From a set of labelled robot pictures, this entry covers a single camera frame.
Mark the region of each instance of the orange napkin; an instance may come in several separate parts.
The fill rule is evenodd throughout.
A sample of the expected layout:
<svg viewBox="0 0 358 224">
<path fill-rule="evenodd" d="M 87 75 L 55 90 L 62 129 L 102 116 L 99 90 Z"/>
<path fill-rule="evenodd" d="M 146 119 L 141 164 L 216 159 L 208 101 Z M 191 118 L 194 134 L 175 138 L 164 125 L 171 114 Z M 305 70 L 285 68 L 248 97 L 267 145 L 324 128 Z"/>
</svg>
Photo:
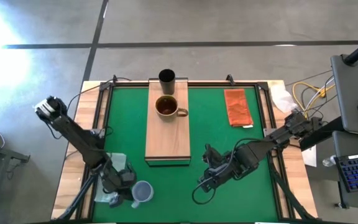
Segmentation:
<svg viewBox="0 0 358 224">
<path fill-rule="evenodd" d="M 239 127 L 254 124 L 244 89 L 224 90 L 224 99 L 231 126 Z"/>
</svg>

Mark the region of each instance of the green table mat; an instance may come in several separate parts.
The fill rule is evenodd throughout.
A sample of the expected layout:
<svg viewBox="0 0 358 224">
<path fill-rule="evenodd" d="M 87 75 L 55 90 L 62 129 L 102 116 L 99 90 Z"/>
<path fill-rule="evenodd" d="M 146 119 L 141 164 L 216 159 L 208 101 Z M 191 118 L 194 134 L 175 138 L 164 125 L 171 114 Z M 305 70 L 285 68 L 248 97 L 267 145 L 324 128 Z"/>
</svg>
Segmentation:
<svg viewBox="0 0 358 224">
<path fill-rule="evenodd" d="M 232 128 L 226 113 L 223 88 L 189 88 L 191 162 L 188 167 L 149 167 L 144 161 L 147 124 L 147 88 L 116 88 L 112 98 L 106 138 L 108 152 L 121 152 L 137 172 L 137 180 L 146 180 L 154 188 L 154 197 L 137 209 L 131 202 L 109 208 L 96 203 L 94 222 L 274 222 L 275 202 L 267 160 L 242 180 L 229 180 L 216 190 L 212 201 L 197 205 L 191 193 L 207 165 L 201 160 L 209 143 L 219 152 L 233 149 L 240 138 L 263 138 L 254 88 L 246 88 L 249 109 L 254 120 L 250 129 Z M 197 191 L 199 201 L 206 194 Z"/>
</svg>

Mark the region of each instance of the gray floor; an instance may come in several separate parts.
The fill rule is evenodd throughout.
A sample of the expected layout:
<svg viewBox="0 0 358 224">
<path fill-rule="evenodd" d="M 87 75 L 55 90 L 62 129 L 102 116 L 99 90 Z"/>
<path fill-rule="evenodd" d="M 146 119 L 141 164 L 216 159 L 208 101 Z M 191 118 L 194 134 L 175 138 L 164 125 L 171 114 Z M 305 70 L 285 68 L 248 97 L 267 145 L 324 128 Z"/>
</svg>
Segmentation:
<svg viewBox="0 0 358 224">
<path fill-rule="evenodd" d="M 92 43 L 102 0 L 0 1 L 0 46 Z M 191 41 L 358 40 L 358 1 L 346 0 L 111 0 L 100 43 Z M 90 80 L 114 74 L 135 80 L 164 68 L 192 80 L 283 79 L 330 69 L 332 55 L 356 45 L 303 47 L 192 47 L 98 49 Z M 0 49 L 0 132 L 6 147 L 31 161 L 5 180 L 0 223 L 50 218 L 67 142 L 54 140 L 32 106 L 48 95 L 68 102 L 80 90 L 89 49 Z M 308 80 L 322 86 L 330 73 Z M 303 87 L 296 90 L 299 96 Z M 328 93 L 334 96 L 335 90 Z M 70 109 L 74 114 L 75 106 Z M 321 111 L 339 115 L 336 100 Z M 329 150 L 321 144 L 319 150 Z M 310 179 L 319 216 L 358 223 L 358 209 L 338 210 L 336 183 Z"/>
</svg>

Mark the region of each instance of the white paper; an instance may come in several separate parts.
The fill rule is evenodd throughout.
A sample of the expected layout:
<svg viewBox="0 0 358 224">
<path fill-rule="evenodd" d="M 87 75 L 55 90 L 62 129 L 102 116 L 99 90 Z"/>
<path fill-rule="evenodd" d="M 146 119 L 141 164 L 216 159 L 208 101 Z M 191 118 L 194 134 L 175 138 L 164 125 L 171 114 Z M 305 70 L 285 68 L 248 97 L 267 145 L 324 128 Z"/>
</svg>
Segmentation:
<svg viewBox="0 0 358 224">
<path fill-rule="evenodd" d="M 302 152 L 303 162 L 305 165 L 317 167 L 317 158 L 316 158 L 316 146 Z"/>
<path fill-rule="evenodd" d="M 283 113 L 290 112 L 298 107 L 298 105 L 294 103 L 291 94 L 285 89 L 284 85 L 273 85 L 270 87 L 270 92 L 272 93 L 272 100 L 274 104 Z"/>
</svg>

